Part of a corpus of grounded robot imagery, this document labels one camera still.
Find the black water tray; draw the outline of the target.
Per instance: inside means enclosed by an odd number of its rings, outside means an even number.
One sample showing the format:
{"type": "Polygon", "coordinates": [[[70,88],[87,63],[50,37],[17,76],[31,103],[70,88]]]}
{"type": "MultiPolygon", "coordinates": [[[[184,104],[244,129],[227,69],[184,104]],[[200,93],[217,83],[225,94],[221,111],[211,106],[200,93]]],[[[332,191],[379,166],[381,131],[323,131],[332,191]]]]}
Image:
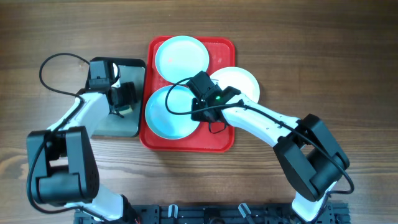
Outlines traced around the black water tray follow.
{"type": "Polygon", "coordinates": [[[113,108],[107,98],[108,91],[94,91],[88,88],[88,78],[86,80],[86,89],[88,92],[99,92],[106,96],[109,104],[109,114],[103,118],[96,129],[93,131],[95,136],[115,136],[115,137],[135,137],[139,134],[141,111],[144,94],[144,83],[146,77],[146,64],[141,59],[131,58],[113,58],[119,66],[120,78],[112,87],[119,88],[122,83],[133,82],[136,89],[137,102],[132,104],[134,108],[132,113],[121,114],[121,108],[113,108]]]}

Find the green yellow sponge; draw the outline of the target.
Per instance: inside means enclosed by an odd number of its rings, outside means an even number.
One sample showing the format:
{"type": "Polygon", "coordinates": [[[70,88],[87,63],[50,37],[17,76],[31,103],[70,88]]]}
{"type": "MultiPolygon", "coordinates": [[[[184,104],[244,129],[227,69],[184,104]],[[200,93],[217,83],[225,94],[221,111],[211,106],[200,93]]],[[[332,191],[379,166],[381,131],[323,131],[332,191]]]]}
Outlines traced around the green yellow sponge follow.
{"type": "Polygon", "coordinates": [[[124,108],[122,108],[122,109],[119,110],[119,112],[120,112],[121,114],[128,114],[128,113],[132,113],[133,111],[134,111],[134,108],[131,107],[131,105],[126,106],[126,107],[124,107],[124,108]]]}

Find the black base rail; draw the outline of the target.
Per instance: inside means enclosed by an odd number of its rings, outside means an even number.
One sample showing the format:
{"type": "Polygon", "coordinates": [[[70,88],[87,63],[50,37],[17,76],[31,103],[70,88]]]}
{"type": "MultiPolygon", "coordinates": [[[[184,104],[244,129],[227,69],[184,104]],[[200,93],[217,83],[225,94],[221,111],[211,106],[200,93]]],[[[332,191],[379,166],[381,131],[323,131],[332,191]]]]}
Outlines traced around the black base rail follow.
{"type": "MultiPolygon", "coordinates": [[[[324,210],[314,219],[306,222],[300,218],[289,203],[267,203],[264,205],[214,205],[214,206],[166,206],[133,205],[138,219],[135,223],[323,223],[350,224],[351,217],[347,203],[327,202],[324,210]]],[[[83,212],[75,212],[73,223],[102,223],[83,212]]]]}

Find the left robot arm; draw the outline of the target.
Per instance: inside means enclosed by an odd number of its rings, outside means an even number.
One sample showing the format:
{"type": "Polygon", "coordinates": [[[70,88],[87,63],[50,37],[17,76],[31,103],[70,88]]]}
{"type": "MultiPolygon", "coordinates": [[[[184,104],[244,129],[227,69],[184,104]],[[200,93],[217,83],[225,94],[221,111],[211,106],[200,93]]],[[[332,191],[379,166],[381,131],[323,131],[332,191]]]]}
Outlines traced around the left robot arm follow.
{"type": "Polygon", "coordinates": [[[100,223],[139,223],[128,199],[100,184],[90,137],[113,108],[134,99],[134,86],[90,84],[64,117],[27,137],[27,198],[41,213],[79,210],[100,223]]]}

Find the white plate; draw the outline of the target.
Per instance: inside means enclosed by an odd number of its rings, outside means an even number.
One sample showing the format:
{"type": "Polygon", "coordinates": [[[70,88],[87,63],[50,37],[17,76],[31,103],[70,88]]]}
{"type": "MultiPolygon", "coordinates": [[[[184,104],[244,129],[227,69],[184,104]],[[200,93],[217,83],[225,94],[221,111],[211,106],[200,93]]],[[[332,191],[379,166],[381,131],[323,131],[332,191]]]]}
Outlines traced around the white plate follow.
{"type": "Polygon", "coordinates": [[[259,102],[260,87],[256,78],[247,70],[239,67],[225,67],[210,75],[211,80],[222,90],[231,86],[244,93],[255,103],[259,102]]]}

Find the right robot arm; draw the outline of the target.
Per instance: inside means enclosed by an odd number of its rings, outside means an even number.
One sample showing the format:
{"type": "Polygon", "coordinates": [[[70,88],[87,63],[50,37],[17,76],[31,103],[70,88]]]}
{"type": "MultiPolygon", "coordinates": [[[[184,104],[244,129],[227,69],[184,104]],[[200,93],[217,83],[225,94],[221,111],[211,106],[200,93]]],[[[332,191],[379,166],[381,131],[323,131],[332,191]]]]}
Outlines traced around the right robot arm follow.
{"type": "Polygon", "coordinates": [[[313,114],[299,119],[276,113],[230,86],[191,91],[197,99],[195,109],[207,120],[220,119],[270,145],[296,191],[293,211],[306,222],[318,218],[349,167],[347,155],[324,122],[313,114]]]}

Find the red plastic tray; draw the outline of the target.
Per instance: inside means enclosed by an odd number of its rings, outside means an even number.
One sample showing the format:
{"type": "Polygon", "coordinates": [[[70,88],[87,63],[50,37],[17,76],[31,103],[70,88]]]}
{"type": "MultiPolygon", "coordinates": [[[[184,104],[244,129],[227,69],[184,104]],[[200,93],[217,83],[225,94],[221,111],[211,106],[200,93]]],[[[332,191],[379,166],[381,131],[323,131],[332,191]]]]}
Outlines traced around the red plastic tray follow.
{"type": "MultiPolygon", "coordinates": [[[[144,106],[156,90],[170,84],[160,76],[155,68],[155,54],[161,44],[170,38],[170,35],[161,35],[154,38],[149,44],[146,77],[144,80],[144,106]]],[[[210,55],[208,73],[236,65],[236,49],[229,39],[223,37],[197,37],[197,39],[204,44],[210,55]]],[[[148,127],[144,111],[145,109],[142,109],[139,139],[142,145],[148,149],[155,151],[222,153],[231,148],[234,143],[235,129],[232,126],[224,127],[223,123],[211,124],[211,129],[217,131],[216,134],[210,132],[207,122],[201,122],[197,129],[185,138],[178,140],[161,138],[148,127]]]]}

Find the light blue plate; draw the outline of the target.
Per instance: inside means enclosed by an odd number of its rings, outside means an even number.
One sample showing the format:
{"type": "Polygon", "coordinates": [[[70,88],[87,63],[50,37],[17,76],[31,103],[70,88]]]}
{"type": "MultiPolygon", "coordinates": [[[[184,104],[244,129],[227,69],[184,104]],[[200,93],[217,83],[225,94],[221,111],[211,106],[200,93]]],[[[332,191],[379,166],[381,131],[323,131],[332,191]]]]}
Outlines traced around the light blue plate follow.
{"type": "MultiPolygon", "coordinates": [[[[155,91],[149,98],[145,119],[148,127],[159,137],[164,139],[182,139],[191,135],[199,126],[199,121],[187,115],[175,115],[165,107],[165,97],[172,86],[165,86],[155,91]]],[[[174,112],[186,112],[192,108],[194,95],[184,86],[176,86],[169,94],[168,107],[174,112]]]]}
{"type": "Polygon", "coordinates": [[[205,72],[209,64],[210,55],[205,45],[186,35],[167,39],[155,54],[155,67],[159,75],[170,83],[205,72]]]}

